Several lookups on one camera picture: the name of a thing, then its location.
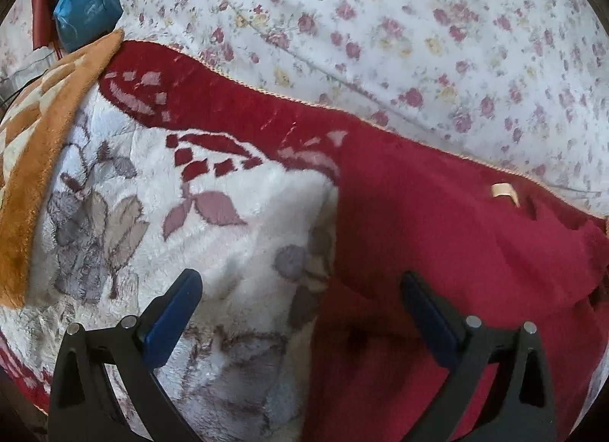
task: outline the fleece blanket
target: fleece blanket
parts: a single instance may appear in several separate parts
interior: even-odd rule
[[[0,125],[0,304],[24,303],[33,233],[57,156],[78,104],[122,40],[117,30],[54,64]]]
[[[172,49],[125,42],[64,142],[25,305],[0,307],[0,366],[44,409],[70,323],[114,326],[189,267],[202,275],[203,299],[159,382],[203,440],[298,440],[312,330],[334,273],[337,186],[365,161],[353,148],[383,164],[367,150],[370,138],[384,143],[379,134],[409,143],[330,107],[252,90]],[[357,183],[346,189],[342,200]],[[591,220],[599,231],[604,222]],[[378,230],[367,237],[385,241]],[[607,333],[588,339],[567,425]],[[110,378],[145,435],[120,375]]]

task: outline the small tag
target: small tag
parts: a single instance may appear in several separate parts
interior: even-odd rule
[[[491,192],[493,198],[496,197],[510,197],[516,207],[520,207],[518,201],[518,193],[514,190],[514,187],[510,183],[497,183],[491,186]]]

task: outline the fuzzy texture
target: fuzzy texture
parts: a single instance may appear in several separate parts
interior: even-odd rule
[[[3,196],[0,209],[0,304],[25,301],[38,213],[74,114],[123,41],[123,31],[68,55],[8,110],[2,133]]]

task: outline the cable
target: cable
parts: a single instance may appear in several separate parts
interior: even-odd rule
[[[38,64],[41,63],[42,61],[46,61],[50,56],[53,55],[53,51],[49,52],[45,57],[42,57],[40,59],[37,59],[31,63],[29,63],[26,67],[22,67],[20,69],[18,69],[17,71],[15,71],[14,73],[11,73],[10,76],[7,76],[6,78],[0,78],[0,84],[4,83],[5,81],[9,81],[10,79],[13,78],[13,76],[15,76],[17,73],[21,73],[23,71],[28,70],[29,68],[31,68],[32,66],[34,66],[34,64]]]
[[[19,90],[17,90],[16,92],[13,92],[13,93],[12,93],[12,94],[11,94],[11,95],[8,97],[8,99],[4,100],[4,101],[3,101],[3,102],[0,104],[0,108],[3,108],[3,109],[4,109],[4,105],[5,105],[6,103],[10,102],[10,101],[11,101],[11,99],[14,99],[16,96],[18,96],[18,95],[19,95],[19,94],[20,94],[20,93],[21,93],[23,90],[25,90],[25,88],[26,88],[28,85],[30,85],[30,84],[32,84],[33,82],[35,82],[35,81],[36,81],[37,79],[39,79],[41,76],[44,76],[44,74],[45,74],[45,73],[42,73],[42,75],[39,75],[39,76],[35,76],[34,78],[30,79],[30,81],[29,81],[29,82],[27,82],[27,83],[26,83],[24,86],[22,86],[21,88],[19,88]]]

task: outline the flower pattern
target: flower pattern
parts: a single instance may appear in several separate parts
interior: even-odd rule
[[[0,24],[0,78],[18,71],[32,50],[32,0],[16,0]]]
[[[586,0],[122,2],[127,38],[609,212],[609,41]]]
[[[97,304],[108,277],[112,278],[110,298],[117,297],[117,275],[138,248],[148,222],[142,218],[143,206],[136,195],[125,197],[110,208],[104,196],[92,187],[94,172],[106,171],[108,178],[135,178],[133,162],[129,157],[112,154],[106,140],[97,148],[93,161],[87,161],[85,152],[90,150],[91,132],[83,112],[77,117],[77,128],[83,133],[83,145],[72,141],[64,149],[67,156],[74,153],[80,169],[74,175],[60,173],[66,189],[53,190],[46,208],[56,228],[58,268],[54,287],[80,302]]]

